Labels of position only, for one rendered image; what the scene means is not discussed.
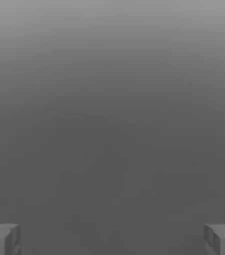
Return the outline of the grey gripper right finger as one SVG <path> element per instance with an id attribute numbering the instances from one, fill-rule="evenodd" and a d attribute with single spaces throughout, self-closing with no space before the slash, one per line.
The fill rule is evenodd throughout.
<path id="1" fill-rule="evenodd" d="M 225 224 L 205 224 L 204 241 L 207 255 L 225 255 Z"/>

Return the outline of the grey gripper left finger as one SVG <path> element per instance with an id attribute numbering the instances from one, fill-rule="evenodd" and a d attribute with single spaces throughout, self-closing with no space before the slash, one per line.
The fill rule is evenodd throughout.
<path id="1" fill-rule="evenodd" d="M 22 255 L 20 224 L 0 224 L 0 255 Z"/>

